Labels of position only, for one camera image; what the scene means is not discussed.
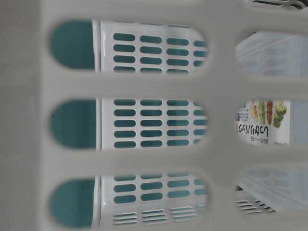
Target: ventilation slot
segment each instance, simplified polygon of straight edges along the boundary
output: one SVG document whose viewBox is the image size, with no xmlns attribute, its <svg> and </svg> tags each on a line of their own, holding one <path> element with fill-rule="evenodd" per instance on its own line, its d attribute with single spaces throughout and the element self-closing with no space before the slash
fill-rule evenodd
<svg viewBox="0 0 308 231">
<path fill-rule="evenodd" d="M 188 190 L 178 190 L 178 191 L 168 192 L 169 198 L 187 197 L 189 195 L 190 195 L 190 192 Z"/>
<path fill-rule="evenodd" d="M 136 213 L 120 213 L 114 215 L 113 225 L 126 226 L 138 223 Z"/>
<path fill-rule="evenodd" d="M 160 106 L 162 105 L 161 100 L 141 100 L 142 106 Z"/>
<path fill-rule="evenodd" d="M 134 52 L 135 47 L 132 45 L 121 45 L 121 44 L 116 44 L 114 45 L 114 51 L 119 51 L 119 52 Z"/>
<path fill-rule="evenodd" d="M 189 185 L 188 180 L 172 180 L 168 182 L 169 188 L 176 188 L 176 187 L 187 187 Z"/>
<path fill-rule="evenodd" d="M 156 193 L 147 193 L 141 195 L 141 200 L 143 201 L 154 201 L 154 200 L 161 200 L 163 198 L 163 194 L 160 192 Z"/>
<path fill-rule="evenodd" d="M 170 212 L 175 222 L 186 222 L 194 219 L 197 216 L 196 211 L 190 206 L 172 208 L 170 209 Z"/>
<path fill-rule="evenodd" d="M 114 187 L 114 191 L 116 193 L 123 193 L 123 192 L 132 192 L 136 190 L 136 185 L 134 184 L 122 184 L 122 185 L 116 185 Z"/>
<path fill-rule="evenodd" d="M 135 180 L 136 175 L 115 176 L 114 179 L 115 179 L 115 181 Z"/>
<path fill-rule="evenodd" d="M 187 74 L 189 71 L 188 70 L 180 70 L 180 69 L 168 69 L 167 73 L 168 74 Z"/>
<path fill-rule="evenodd" d="M 114 203 L 116 204 L 133 203 L 135 201 L 136 201 L 136 197 L 134 195 L 116 196 L 114 198 Z"/>
<path fill-rule="evenodd" d="M 136 69 L 131 66 L 116 66 L 114 67 L 115 72 L 132 72 L 134 73 Z"/>
<path fill-rule="evenodd" d="M 161 43 L 162 39 L 161 37 L 156 37 L 156 36 L 147 36 L 147 35 L 142 35 L 140 37 L 141 42 L 148 42 L 148 43 Z"/>
<path fill-rule="evenodd" d="M 140 47 L 140 52 L 147 54 L 161 54 L 162 49 L 159 47 Z"/>
<path fill-rule="evenodd" d="M 163 209 L 159 210 L 148 210 L 142 212 L 142 221 L 146 224 L 164 224 L 168 223 L 168 218 Z"/>
<path fill-rule="evenodd" d="M 178 45 L 178 46 L 187 46 L 189 41 L 187 39 L 182 38 L 168 38 L 167 43 L 169 45 Z"/>
<path fill-rule="evenodd" d="M 148 179 L 157 179 L 162 178 L 163 174 L 142 174 L 141 179 L 148 180 Z"/>
<path fill-rule="evenodd" d="M 183 49 L 170 48 L 170 49 L 167 50 L 167 54 L 169 54 L 169 55 L 187 56 L 188 53 L 189 53 L 188 50 L 183 50 Z"/>
<path fill-rule="evenodd" d="M 115 33 L 114 34 L 114 40 L 118 41 L 134 41 L 135 36 L 132 34 L 121 34 L 121 33 Z"/>
</svg>

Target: white plastic frame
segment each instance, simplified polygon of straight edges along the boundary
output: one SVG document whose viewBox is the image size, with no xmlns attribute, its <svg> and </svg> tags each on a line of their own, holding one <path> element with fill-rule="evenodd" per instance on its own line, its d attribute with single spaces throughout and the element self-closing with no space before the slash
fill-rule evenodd
<svg viewBox="0 0 308 231">
<path fill-rule="evenodd" d="M 238 212 L 234 203 L 234 186 L 242 170 L 256 166 L 278 168 L 308 164 L 306 147 L 264 149 L 238 141 L 234 131 L 234 112 L 240 101 L 260 95 L 264 98 L 308 100 L 308 78 L 261 81 L 258 76 L 243 76 L 234 58 L 235 39 L 248 28 L 307 34 L 308 15 L 305 11 L 294 13 L 250 8 L 242 0 L 5 0 L 3 6 L 1 18 L 8 31 L 14 32 L 9 36 L 12 39 L 5 40 L 4 44 L 15 44 L 11 50 L 3 46 L 5 57 L 13 57 L 11 68 L 18 68 L 21 63 L 17 55 L 19 48 L 26 47 L 33 67 L 29 71 L 29 82 L 22 82 L 23 72 L 17 72 L 15 76 L 20 81 L 1 84 L 5 89 L 1 91 L 1 108 L 6 110 L 1 118 L 4 124 L 14 125 L 4 126 L 0 133 L 3 144 L 1 164 L 5 163 L 1 168 L 1 182 L 7 187 L 1 192 L 3 230 L 69 230 L 57 225 L 49 214 L 49 196 L 63 180 L 145 170 L 164 172 L 164 169 L 192 169 L 209 186 L 210 197 L 202 220 L 194 225 L 175 225 L 172 229 L 162 226 L 161 230 L 307 229 L 307 212 L 247 219 Z M 69 70 L 53 59 L 49 39 L 57 24 L 76 18 L 191 26 L 206 35 L 210 50 L 208 62 L 200 73 L 188 77 L 161 75 L 145 79 L 139 74 L 130 74 L 129 78 L 108 74 L 101 78 L 101 74 Z M 22 44 L 13 39 L 24 35 L 28 37 Z M 3 73 L 2 79 L 9 79 L 7 72 Z M 144 95 L 201 102 L 211 123 L 201 145 L 191 147 L 189 152 L 182 149 L 116 153 L 73 151 L 57 145 L 49 133 L 50 112 L 64 100 L 141 98 Z M 17 115 L 15 107 L 25 104 L 29 106 L 27 109 L 33 106 L 31 112 L 23 110 Z M 9 137 L 20 134 L 21 139 L 18 142 L 7 139 L 8 134 Z M 19 199 L 20 192 L 25 195 L 20 197 L 22 200 Z M 144 228 L 156 229 L 154 226 Z"/>
</svg>

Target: product label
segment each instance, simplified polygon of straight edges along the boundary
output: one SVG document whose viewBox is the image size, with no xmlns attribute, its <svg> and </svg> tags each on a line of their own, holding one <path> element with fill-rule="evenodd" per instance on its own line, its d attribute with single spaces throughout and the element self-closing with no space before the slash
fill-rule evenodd
<svg viewBox="0 0 308 231">
<path fill-rule="evenodd" d="M 290 144 L 290 101 L 251 100 L 235 115 L 239 138 L 253 145 L 288 146 Z"/>
</svg>

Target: vegetable illustration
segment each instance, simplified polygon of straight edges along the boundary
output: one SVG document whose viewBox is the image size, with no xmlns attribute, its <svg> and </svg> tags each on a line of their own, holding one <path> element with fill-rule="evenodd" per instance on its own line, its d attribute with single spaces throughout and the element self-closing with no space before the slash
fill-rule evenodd
<svg viewBox="0 0 308 231">
<path fill-rule="evenodd" d="M 274 115 L 274 127 L 279 128 L 281 125 L 281 121 L 283 120 L 283 116 L 287 112 L 287 106 L 283 104 L 283 101 L 279 101 L 279 105 L 275 106 L 275 115 Z"/>
<path fill-rule="evenodd" d="M 271 124 L 271 119 L 273 116 L 273 101 L 269 100 L 267 103 L 267 119 L 268 119 L 268 124 Z"/>
<path fill-rule="evenodd" d="M 259 101 L 259 117 L 261 124 L 265 124 L 265 105 L 264 100 Z"/>
<path fill-rule="evenodd" d="M 251 117 L 254 119 L 255 123 L 258 122 L 258 111 L 257 111 L 257 106 L 255 106 L 255 101 L 252 100 L 252 104 L 250 107 L 250 113 Z"/>
</svg>

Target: teal plastic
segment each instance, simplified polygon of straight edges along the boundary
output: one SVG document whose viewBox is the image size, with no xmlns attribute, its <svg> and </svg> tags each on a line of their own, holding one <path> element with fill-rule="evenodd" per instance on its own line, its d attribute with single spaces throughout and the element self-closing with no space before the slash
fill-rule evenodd
<svg viewBox="0 0 308 231">
<path fill-rule="evenodd" d="M 51 214 L 63 226 L 89 228 L 93 217 L 93 192 L 94 179 L 61 184 L 51 195 Z"/>
</svg>

